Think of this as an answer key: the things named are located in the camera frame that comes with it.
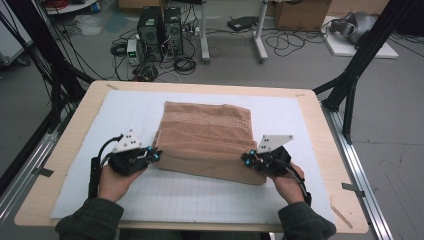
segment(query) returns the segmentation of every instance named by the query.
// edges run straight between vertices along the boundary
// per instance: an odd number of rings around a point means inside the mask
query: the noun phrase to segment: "floor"
[[[103,31],[99,36],[73,35],[75,49],[101,77],[114,76],[113,56],[109,49],[119,35],[137,24],[134,12],[120,11],[115,1],[106,1],[101,18]],[[92,14],[83,10],[78,14]],[[70,22],[75,15],[63,16]],[[227,29],[229,18],[210,19],[210,25]],[[272,28],[272,19],[265,26]],[[275,31],[265,30],[263,39]],[[352,140],[374,190],[384,217],[395,239],[424,239],[424,45],[396,40],[405,47],[388,41],[399,54],[396,60],[374,59],[357,86],[352,124]],[[324,43],[306,45],[286,57],[277,56],[266,45],[269,60],[259,64],[250,35],[210,34],[211,63],[200,60],[199,41],[193,41],[198,63],[191,75],[163,74],[155,81],[168,83],[260,86],[313,89],[340,75],[350,57],[334,57]],[[99,78],[84,67],[87,74]],[[132,67],[124,60],[118,68],[122,79],[131,77]],[[328,93],[319,95],[326,98]],[[0,174],[13,161],[23,145],[50,109],[49,98],[34,64],[23,67],[13,64],[0,72]],[[19,202],[0,225],[2,239],[55,239],[52,228],[16,226],[13,217]],[[372,231],[364,235],[337,234],[332,239],[375,239]]]

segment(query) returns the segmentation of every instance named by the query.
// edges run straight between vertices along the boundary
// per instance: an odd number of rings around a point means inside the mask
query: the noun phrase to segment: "brown towel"
[[[165,102],[155,139],[162,150],[155,166],[247,184],[266,177],[244,166],[242,153],[256,149],[250,110],[231,105]]]

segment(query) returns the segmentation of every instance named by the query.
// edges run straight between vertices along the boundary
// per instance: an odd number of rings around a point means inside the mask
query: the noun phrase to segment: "desk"
[[[165,83],[130,83],[96,81],[91,84],[80,106],[64,131],[45,168],[53,170],[51,177],[38,177],[30,193],[15,217],[18,225],[54,226],[57,220],[50,218],[67,171],[81,147],[81,143],[95,119],[109,91],[149,91],[216,93],[231,95],[257,95],[296,98],[299,102],[306,128],[323,176],[331,206],[335,212],[336,226],[340,233],[364,233],[367,221],[354,192],[343,190],[342,183],[351,183],[343,165],[336,143],[331,135],[320,104],[311,90],[277,89],[237,86],[213,86]],[[202,224],[170,222],[120,223],[121,228],[192,229],[221,231],[281,232],[281,226],[248,224]]]
[[[202,0],[202,33],[200,36],[200,45],[202,48],[202,60],[204,63],[210,63],[209,57],[209,48],[208,48],[208,39],[206,37],[206,2],[207,0]],[[268,0],[262,0],[261,9],[259,11],[259,22],[257,31],[253,32],[253,39],[259,51],[259,62],[262,63],[268,59],[264,44],[261,39],[262,28],[264,25],[266,9],[268,8]]]

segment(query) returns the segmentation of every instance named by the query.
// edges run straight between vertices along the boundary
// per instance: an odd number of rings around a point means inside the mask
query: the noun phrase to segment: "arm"
[[[114,239],[124,212],[115,202],[125,195],[131,183],[143,171],[124,177],[115,173],[110,166],[105,166],[100,177],[98,197],[86,200],[80,209],[56,225],[60,239]]]
[[[292,163],[293,168],[303,178],[304,173],[300,167]],[[333,223],[316,214],[304,202],[299,183],[290,175],[270,176],[274,181],[278,193],[289,204],[278,212],[284,234],[288,240],[321,240],[328,239],[336,233]]]

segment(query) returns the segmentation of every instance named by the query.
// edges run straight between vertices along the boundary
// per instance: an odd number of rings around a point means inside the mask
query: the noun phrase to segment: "dark green sleeve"
[[[278,216],[287,240],[321,240],[336,233],[336,226],[316,214],[305,202],[281,209]]]
[[[61,240],[113,240],[123,212],[114,202],[88,199],[74,214],[60,220],[55,230]]]

